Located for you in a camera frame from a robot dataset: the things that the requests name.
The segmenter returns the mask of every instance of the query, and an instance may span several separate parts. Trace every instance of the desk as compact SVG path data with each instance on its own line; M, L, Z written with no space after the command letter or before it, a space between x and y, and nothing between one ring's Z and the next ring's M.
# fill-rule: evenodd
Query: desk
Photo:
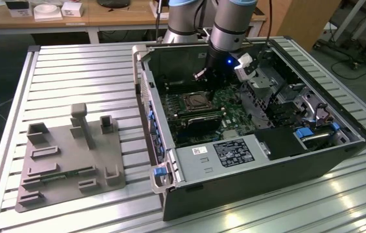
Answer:
M5 6L0 6L0 34L35 34L88 32L91 44L99 44L99 31L155 29L155 17L148 0L131 0L128 8L115 9L100 6L96 0L81 0L83 17L64 17L63 20L35 22L33 17L12 18ZM258 36L266 16L252 16L248 36ZM167 28L167 20L159 28Z
M295 41L272 39L366 127L366 104ZM366 232L366 150L314 180L162 221L135 91L117 87L133 82L131 48L143 43L41 46L28 52L0 143L0 232ZM17 213L27 126L71 124L69 105L80 102L92 106L88 121L104 115L117 119L127 186Z

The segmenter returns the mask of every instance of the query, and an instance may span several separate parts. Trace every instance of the table leg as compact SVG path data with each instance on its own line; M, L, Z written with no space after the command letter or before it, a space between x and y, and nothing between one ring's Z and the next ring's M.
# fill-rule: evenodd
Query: table leg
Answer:
M88 27L87 34L89 36L91 44L99 44L99 36L97 36L99 28L97 27Z

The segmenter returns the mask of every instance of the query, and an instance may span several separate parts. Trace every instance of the wooden table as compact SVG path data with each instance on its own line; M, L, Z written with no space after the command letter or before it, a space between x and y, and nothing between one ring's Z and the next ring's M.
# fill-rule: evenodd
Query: wooden table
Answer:
M88 32L91 44L99 44L99 31L155 29L148 0L131 0L128 8L113 9L100 6L96 0L81 0L83 17L64 17L63 20L35 22L33 17L13 18L5 6L0 6L0 34L33 34ZM252 16L250 37L258 36L266 16ZM167 28L167 20L160 21L159 28Z

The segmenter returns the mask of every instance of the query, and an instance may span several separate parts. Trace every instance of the white box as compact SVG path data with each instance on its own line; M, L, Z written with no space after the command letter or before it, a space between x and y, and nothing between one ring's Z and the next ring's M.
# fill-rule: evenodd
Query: white box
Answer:
M35 21L45 22L63 20L60 8L51 4L41 4L35 7Z
M327 24L323 28L323 32L318 39L328 41L331 39L332 34L335 33L337 29L338 29L337 26L334 24L331 24L330 22L327 22Z
M7 8L12 17L33 16L32 4L27 1L7 1Z
M61 14L65 17L81 17L84 13L84 7L80 2L65 2L61 7Z

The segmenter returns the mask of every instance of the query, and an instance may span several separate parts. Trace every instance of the motherboard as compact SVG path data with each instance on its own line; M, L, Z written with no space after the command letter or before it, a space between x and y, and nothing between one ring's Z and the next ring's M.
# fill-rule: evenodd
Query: motherboard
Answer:
M252 116L242 106L239 85L215 92L164 94L162 104L176 147L186 147L252 134Z

